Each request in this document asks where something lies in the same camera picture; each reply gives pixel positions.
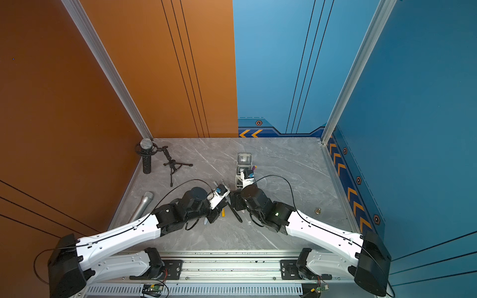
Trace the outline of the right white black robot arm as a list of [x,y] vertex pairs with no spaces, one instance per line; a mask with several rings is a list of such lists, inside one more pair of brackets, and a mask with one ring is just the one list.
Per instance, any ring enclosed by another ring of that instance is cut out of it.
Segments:
[[320,283],[325,276],[344,275],[378,297],[395,295],[389,284],[391,255],[377,233],[354,233],[317,221],[293,206],[272,201],[255,184],[233,191],[231,201],[234,209],[248,211],[260,226],[304,239],[337,257],[327,261],[311,248],[302,249],[296,261],[300,278]]

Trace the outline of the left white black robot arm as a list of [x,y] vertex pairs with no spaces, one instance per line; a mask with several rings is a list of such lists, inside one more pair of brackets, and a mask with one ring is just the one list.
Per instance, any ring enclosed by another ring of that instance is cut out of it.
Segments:
[[73,234],[62,237],[47,263],[50,296],[69,298],[79,293],[99,274],[94,265],[116,253],[187,228],[189,222],[206,218],[213,223],[227,206],[230,193],[225,185],[219,185],[211,192],[194,187],[183,197],[108,232],[82,238]]

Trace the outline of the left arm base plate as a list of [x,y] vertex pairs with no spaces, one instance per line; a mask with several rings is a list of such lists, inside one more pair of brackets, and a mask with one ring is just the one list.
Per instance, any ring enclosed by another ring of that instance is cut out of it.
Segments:
[[163,265],[151,267],[143,275],[129,276],[130,280],[176,281],[180,279],[183,260],[163,260]]

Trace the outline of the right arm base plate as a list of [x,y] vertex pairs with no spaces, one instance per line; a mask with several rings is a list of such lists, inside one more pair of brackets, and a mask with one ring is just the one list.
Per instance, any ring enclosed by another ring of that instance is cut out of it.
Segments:
[[297,265],[297,260],[280,260],[280,273],[282,280],[310,280],[330,281],[331,274],[316,275],[304,265]]

